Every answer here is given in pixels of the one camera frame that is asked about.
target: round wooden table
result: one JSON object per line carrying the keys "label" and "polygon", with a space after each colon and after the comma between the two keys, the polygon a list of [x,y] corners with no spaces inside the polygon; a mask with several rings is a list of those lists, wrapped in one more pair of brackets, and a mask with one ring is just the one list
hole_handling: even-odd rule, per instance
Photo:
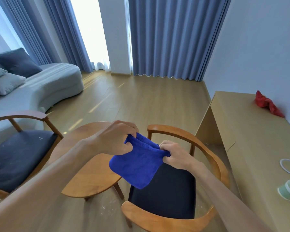
{"label": "round wooden table", "polygon": [[[109,124],[110,122],[94,122],[71,131],[55,147],[49,163],[56,161],[67,153],[79,140],[92,136]],[[69,197],[84,198],[87,201],[90,197],[114,186],[120,198],[124,199],[118,185],[121,176],[114,173],[108,166],[112,157],[112,155],[107,154],[99,154],[93,157],[71,179],[61,193]]]}

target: white cord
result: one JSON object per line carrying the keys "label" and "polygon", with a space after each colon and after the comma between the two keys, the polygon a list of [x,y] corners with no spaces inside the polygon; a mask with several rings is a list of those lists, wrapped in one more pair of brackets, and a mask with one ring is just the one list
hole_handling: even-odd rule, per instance
{"label": "white cord", "polygon": [[289,159],[281,159],[280,161],[279,161],[279,163],[280,163],[280,165],[281,165],[281,167],[287,172],[287,173],[289,173],[290,174],[290,172],[288,171],[288,170],[286,170],[286,168],[282,165],[282,162],[283,161],[290,161]]}

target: blue curtain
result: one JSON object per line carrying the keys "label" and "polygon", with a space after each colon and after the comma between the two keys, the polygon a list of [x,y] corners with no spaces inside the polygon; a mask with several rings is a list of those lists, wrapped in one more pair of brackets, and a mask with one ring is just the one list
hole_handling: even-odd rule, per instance
{"label": "blue curtain", "polygon": [[44,0],[69,63],[93,72],[70,0]]}
{"label": "blue curtain", "polygon": [[129,0],[134,75],[201,81],[227,0]]}
{"label": "blue curtain", "polygon": [[11,22],[30,57],[38,64],[56,62],[46,41],[40,38],[23,4],[26,0],[0,0],[0,6]]}

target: wooden floor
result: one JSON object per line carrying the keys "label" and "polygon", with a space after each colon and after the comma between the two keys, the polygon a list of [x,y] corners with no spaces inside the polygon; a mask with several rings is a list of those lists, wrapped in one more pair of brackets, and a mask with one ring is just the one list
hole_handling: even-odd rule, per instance
{"label": "wooden floor", "polygon": [[[114,120],[134,122],[143,135],[147,135],[146,127],[149,124],[172,125],[195,134],[210,102],[203,85],[196,81],[111,76],[99,71],[84,74],[83,82],[85,89],[81,94],[59,102],[47,112],[63,134],[86,123]],[[190,148],[188,143],[166,135],[153,134],[152,140],[156,143],[173,140],[182,144],[187,151]],[[199,150],[196,150],[195,157],[209,166]],[[231,183],[236,191],[233,178]],[[119,181],[119,185],[127,199],[130,185],[124,179]],[[121,212],[122,203],[112,188],[87,202],[60,195],[45,214],[38,231],[143,231],[136,225],[128,228]],[[210,205],[210,200],[197,184],[196,217],[204,215]],[[226,229],[220,217],[216,216],[204,231]]]}

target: black leather seat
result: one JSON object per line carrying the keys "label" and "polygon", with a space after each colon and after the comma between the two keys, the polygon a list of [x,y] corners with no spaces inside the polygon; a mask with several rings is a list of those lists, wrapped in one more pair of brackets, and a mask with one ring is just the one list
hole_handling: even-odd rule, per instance
{"label": "black leather seat", "polygon": [[25,130],[0,145],[0,189],[8,193],[20,186],[40,163],[57,138],[42,130]]}
{"label": "black leather seat", "polygon": [[195,178],[186,170],[163,163],[142,190],[131,186],[128,200],[143,210],[162,217],[193,219]]}

